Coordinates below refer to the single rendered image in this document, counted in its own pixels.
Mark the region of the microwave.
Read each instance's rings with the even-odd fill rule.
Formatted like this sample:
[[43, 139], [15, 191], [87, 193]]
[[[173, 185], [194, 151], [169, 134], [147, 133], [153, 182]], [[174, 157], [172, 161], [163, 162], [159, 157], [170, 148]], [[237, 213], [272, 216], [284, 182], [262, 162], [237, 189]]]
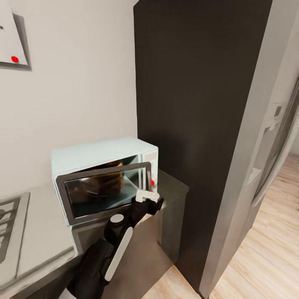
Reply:
[[[123, 165], [81, 172], [121, 160]], [[51, 176], [68, 226], [127, 210], [157, 184], [158, 147], [133, 136], [50, 150]]]

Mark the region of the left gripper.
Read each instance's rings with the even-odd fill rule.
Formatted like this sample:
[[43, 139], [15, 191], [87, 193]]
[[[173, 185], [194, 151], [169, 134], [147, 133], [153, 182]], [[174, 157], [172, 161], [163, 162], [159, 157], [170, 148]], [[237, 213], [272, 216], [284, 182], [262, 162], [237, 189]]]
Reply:
[[150, 213], [151, 215], [155, 215], [158, 210], [161, 210], [162, 203], [164, 201], [164, 198], [161, 200], [152, 200], [147, 199], [143, 202], [138, 202], [135, 200], [136, 197], [132, 197], [132, 206], [138, 209], [138, 212], [140, 214], [140, 218], [142, 218], [146, 213]]

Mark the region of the popcorn bag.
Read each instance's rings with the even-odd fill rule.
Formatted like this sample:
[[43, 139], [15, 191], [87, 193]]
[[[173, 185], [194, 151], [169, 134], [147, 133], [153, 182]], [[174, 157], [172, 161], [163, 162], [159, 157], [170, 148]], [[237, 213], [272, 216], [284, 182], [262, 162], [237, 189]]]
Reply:
[[117, 167], [117, 166], [122, 166], [122, 165], [123, 165], [122, 161], [117, 160], [117, 161], [113, 161], [113, 162], [104, 163], [102, 165], [98, 165], [95, 167], [89, 167], [89, 168], [81, 170], [81, 172], [92, 171], [92, 170], [96, 170], [96, 169], [104, 169], [104, 168], [109, 168], [109, 167]]

